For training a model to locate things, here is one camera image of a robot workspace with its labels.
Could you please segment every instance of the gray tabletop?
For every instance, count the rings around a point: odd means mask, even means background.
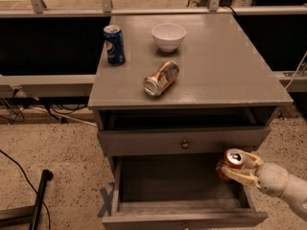
[[[161,52],[151,30],[160,23],[177,23],[187,32],[172,53]],[[230,14],[114,16],[124,34],[126,62],[107,63],[106,47],[92,88],[89,107],[188,108],[280,106],[292,102]],[[166,60],[180,73],[160,97],[149,96],[143,79]]]

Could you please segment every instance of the drawer front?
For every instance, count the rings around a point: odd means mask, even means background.
[[[215,174],[221,155],[123,157],[117,162],[107,230],[201,230],[252,227],[268,217],[256,212],[247,190]]]
[[[268,126],[211,127],[98,132],[107,156],[179,154],[222,151],[229,147],[258,148]]]

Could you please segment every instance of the white cable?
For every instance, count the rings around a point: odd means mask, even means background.
[[[39,107],[29,107],[29,108],[32,109],[32,110],[48,113],[47,110],[39,108]],[[70,120],[74,120],[74,121],[77,121],[77,122],[80,122],[80,123],[83,123],[83,124],[86,124],[86,125],[90,125],[90,126],[93,126],[93,127],[97,126],[95,123],[91,123],[91,122],[88,122],[88,121],[85,121],[85,120],[81,120],[81,119],[76,119],[76,118],[73,118],[73,117],[70,117],[70,116],[67,116],[67,115],[64,115],[64,114],[55,113],[55,115],[63,117],[65,119],[70,119]]]
[[[295,70],[295,73],[294,73],[294,75],[292,76],[292,79],[289,81],[289,83],[287,84],[287,86],[285,87],[285,89],[289,88],[289,86],[291,85],[291,83],[292,83],[292,82],[294,81],[294,79],[296,78],[296,75],[297,75],[297,73],[298,73],[298,70],[299,70],[301,64],[303,63],[304,59],[306,59],[306,56],[307,56],[307,51],[306,51],[304,57],[302,58],[302,60],[300,61],[300,63],[298,64],[298,66],[297,66],[297,68],[296,68],[296,70]]]

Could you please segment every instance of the soda can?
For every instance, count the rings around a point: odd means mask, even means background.
[[[229,178],[222,172],[222,166],[228,166],[232,169],[241,169],[246,162],[246,156],[238,149],[228,149],[223,158],[217,164],[215,170],[219,178],[228,180]]]
[[[125,62],[123,32],[119,26],[109,25],[104,27],[104,37],[107,51],[107,61],[112,65]]]
[[[168,60],[164,62],[155,73],[144,79],[146,93],[151,96],[161,95],[175,81],[178,74],[179,67],[174,61]]]

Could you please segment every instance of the cabinet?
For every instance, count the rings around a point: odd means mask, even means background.
[[[228,14],[114,16],[127,61],[100,61],[89,107],[115,177],[110,229],[204,229],[255,226],[248,191],[222,181],[215,165],[229,148],[256,150],[279,106],[292,99]],[[171,54],[151,29],[171,22],[187,35]],[[176,82],[153,98],[142,81],[165,60],[180,67]]]

